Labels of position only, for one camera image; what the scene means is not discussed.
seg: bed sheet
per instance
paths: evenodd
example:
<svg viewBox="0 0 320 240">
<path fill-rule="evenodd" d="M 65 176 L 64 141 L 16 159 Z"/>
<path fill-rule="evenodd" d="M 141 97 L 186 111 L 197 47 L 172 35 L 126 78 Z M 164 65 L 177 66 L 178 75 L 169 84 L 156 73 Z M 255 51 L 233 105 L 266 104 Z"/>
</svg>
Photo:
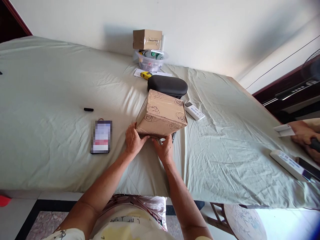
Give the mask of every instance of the bed sheet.
<svg viewBox="0 0 320 240">
<path fill-rule="evenodd" d="M 147 96 L 147 81 L 133 76 L 137 66 L 130 56 L 39 37 L 0 44 L 0 189 L 87 190 L 124 150 L 126 128 Z M 199 122 L 188 115 L 174 141 L 175 163 L 195 200 L 319 208 L 319 186 L 295 180 L 269 153 L 309 157 L 277 136 L 279 122 L 237 83 L 181 66 L 163 71 L 187 82 L 183 100 L 206 115 Z M 112 147 L 91 155 L 99 118 L 113 121 Z M 116 193 L 169 196 L 151 141 Z"/>
</svg>

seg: plastic container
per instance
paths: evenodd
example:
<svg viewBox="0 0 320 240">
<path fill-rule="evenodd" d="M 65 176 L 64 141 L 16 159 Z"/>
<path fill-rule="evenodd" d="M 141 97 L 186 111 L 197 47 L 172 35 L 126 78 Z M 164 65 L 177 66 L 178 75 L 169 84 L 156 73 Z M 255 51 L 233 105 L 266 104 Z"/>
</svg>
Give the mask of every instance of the plastic container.
<svg viewBox="0 0 320 240">
<path fill-rule="evenodd" d="M 139 58 L 140 68 L 144 71 L 147 71 L 147 72 L 159 72 L 164 61 L 169 58 L 169 56 L 166 52 L 164 52 L 164 59 L 163 60 L 147 58 L 145 56 L 142 56 L 138 50 L 135 50 L 134 54 L 137 55 Z"/>
</svg>

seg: air conditioner remote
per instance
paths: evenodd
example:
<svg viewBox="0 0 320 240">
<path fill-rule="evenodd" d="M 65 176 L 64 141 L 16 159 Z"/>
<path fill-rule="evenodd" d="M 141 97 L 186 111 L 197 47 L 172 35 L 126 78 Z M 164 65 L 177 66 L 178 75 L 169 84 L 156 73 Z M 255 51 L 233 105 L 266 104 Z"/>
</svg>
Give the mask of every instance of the air conditioner remote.
<svg viewBox="0 0 320 240">
<path fill-rule="evenodd" d="M 204 115 L 198 108 L 196 108 L 191 102 L 187 102 L 185 104 L 186 111 L 196 120 L 199 121 L 202 118 L 204 118 L 206 115 Z"/>
</svg>

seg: wrist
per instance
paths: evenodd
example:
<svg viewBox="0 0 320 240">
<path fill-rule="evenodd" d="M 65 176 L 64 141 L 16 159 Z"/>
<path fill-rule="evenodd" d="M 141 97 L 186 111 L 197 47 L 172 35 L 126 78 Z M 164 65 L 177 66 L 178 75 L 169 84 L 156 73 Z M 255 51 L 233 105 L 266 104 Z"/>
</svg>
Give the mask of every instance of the wrist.
<svg viewBox="0 0 320 240">
<path fill-rule="evenodd" d="M 127 150 L 125 150 L 122 154 L 121 154 L 121 157 L 124 161 L 129 161 L 131 162 L 134 157 L 136 156 L 136 154 L 132 153 L 132 152 L 129 152 Z"/>
<path fill-rule="evenodd" d="M 172 168 L 172 167 L 176 166 L 173 159 L 168 159 L 166 161 L 163 161 L 162 164 L 163 164 L 164 168 Z"/>
</svg>

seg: phone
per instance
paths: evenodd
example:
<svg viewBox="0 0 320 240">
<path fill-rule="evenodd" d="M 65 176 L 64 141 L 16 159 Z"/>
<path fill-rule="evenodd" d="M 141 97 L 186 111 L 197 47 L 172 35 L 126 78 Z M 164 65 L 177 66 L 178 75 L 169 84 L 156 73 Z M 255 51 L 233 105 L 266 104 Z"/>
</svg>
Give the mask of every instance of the phone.
<svg viewBox="0 0 320 240">
<path fill-rule="evenodd" d="M 112 121 L 96 121 L 91 141 L 91 154 L 108 153 L 112 142 Z"/>
</svg>

